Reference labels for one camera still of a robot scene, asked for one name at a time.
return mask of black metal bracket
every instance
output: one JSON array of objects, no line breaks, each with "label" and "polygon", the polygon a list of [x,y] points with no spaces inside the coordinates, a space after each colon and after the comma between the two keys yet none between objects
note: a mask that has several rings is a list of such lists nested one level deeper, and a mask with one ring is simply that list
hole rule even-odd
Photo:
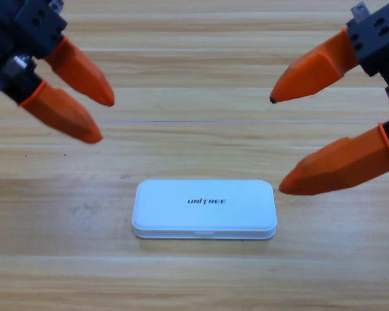
[{"label": "black metal bracket", "polygon": [[357,60],[369,76],[381,74],[389,98],[389,4],[370,14],[361,2],[351,11],[354,18],[347,23],[348,36]]},{"label": "black metal bracket", "polygon": [[29,96],[41,79],[37,59],[50,55],[64,38],[62,0],[0,0],[0,91],[16,102]]}]

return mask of unitree logo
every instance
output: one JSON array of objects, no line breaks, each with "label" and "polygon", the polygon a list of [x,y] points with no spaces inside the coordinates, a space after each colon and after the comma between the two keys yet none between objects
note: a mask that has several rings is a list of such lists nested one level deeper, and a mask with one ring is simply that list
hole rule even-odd
[{"label": "unitree logo", "polygon": [[210,199],[199,199],[199,200],[187,200],[188,204],[225,204],[226,200],[210,200]]}]

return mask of tabletop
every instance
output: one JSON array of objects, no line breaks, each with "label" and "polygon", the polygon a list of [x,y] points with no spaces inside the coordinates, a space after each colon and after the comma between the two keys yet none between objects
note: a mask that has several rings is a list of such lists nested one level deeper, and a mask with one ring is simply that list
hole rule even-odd
[{"label": "tabletop", "polygon": [[[277,189],[306,155],[389,119],[384,81],[360,67],[315,96],[268,99],[355,0],[65,2],[66,34],[116,104],[40,63],[100,126],[104,140],[87,145],[0,95],[0,311],[389,310],[389,173],[319,196]],[[266,180],[277,233],[138,239],[136,187],[159,178]]]}]

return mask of white box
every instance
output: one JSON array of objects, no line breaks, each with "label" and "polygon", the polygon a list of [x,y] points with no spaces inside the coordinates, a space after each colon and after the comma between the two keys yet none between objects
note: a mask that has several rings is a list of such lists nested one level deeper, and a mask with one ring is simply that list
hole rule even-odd
[{"label": "white box", "polygon": [[148,180],[132,225],[141,238],[267,239],[277,225],[274,191],[261,180]]}]

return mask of orange finger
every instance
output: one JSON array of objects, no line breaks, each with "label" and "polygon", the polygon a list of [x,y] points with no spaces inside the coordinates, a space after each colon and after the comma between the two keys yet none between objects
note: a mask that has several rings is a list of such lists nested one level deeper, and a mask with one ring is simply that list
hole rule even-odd
[{"label": "orange finger", "polygon": [[114,105],[114,93],[102,71],[66,37],[45,60],[73,89],[102,105]]},{"label": "orange finger", "polygon": [[340,80],[358,64],[347,29],[344,28],[292,63],[272,90],[270,100],[275,104],[316,94]]},{"label": "orange finger", "polygon": [[75,99],[61,89],[43,81],[35,92],[19,106],[55,128],[85,143],[97,143],[102,135],[91,115]]},{"label": "orange finger", "polygon": [[389,138],[382,124],[342,138],[301,160],[283,180],[286,194],[315,195],[354,187],[389,172]]}]

